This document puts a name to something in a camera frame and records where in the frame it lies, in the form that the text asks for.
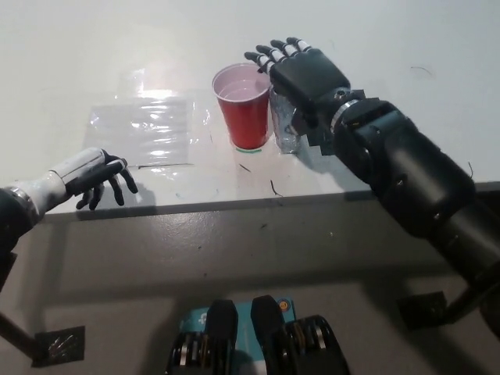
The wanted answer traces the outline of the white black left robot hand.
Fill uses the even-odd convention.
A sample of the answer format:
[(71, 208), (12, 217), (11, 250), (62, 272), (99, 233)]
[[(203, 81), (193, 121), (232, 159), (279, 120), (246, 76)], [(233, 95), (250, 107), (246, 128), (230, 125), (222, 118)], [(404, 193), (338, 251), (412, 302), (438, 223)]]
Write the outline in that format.
[(124, 158), (111, 155), (102, 148), (86, 148), (53, 166), (42, 177), (18, 180), (5, 187), (5, 190), (21, 204), (30, 225), (34, 226), (47, 212), (72, 197), (81, 197), (77, 209), (96, 209), (102, 199), (105, 182), (109, 182), (116, 203), (124, 205), (119, 177), (124, 179), (131, 193), (138, 193)]

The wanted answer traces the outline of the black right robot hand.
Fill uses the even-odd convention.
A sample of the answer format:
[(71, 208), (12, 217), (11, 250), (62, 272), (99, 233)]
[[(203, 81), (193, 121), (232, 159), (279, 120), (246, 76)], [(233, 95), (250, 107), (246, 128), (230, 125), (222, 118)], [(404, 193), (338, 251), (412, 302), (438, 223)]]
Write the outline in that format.
[(291, 132), (305, 135), (328, 127), (334, 113), (351, 92), (347, 77), (308, 42), (297, 37), (272, 40), (257, 45), (244, 57), (269, 76), (273, 91), (286, 98), (295, 109)]

